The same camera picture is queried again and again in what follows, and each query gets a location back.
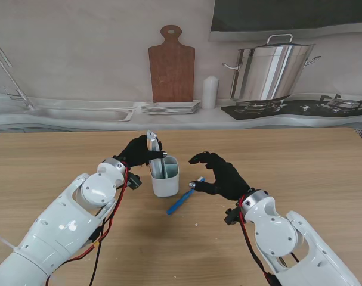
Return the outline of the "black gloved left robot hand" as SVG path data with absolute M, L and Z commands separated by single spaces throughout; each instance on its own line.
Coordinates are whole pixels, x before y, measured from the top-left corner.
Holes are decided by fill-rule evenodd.
M 148 166 L 152 160 L 162 159 L 167 156 L 167 153 L 162 150 L 162 143 L 157 139 L 159 151 L 150 151 L 147 148 L 147 136 L 141 135 L 134 138 L 123 149 L 119 155 L 114 155 L 113 158 L 124 163 L 129 168 L 135 166 Z

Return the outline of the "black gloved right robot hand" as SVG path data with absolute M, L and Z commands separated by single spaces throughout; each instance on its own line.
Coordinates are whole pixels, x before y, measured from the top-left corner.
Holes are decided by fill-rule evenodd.
M 192 181 L 189 187 L 197 192 L 204 192 L 209 195 L 221 195 L 222 197 L 238 201 L 251 191 L 251 187 L 239 175 L 236 168 L 225 161 L 216 153 L 202 152 L 194 155 L 189 161 L 190 164 L 201 163 L 205 168 L 213 171 L 215 182 Z

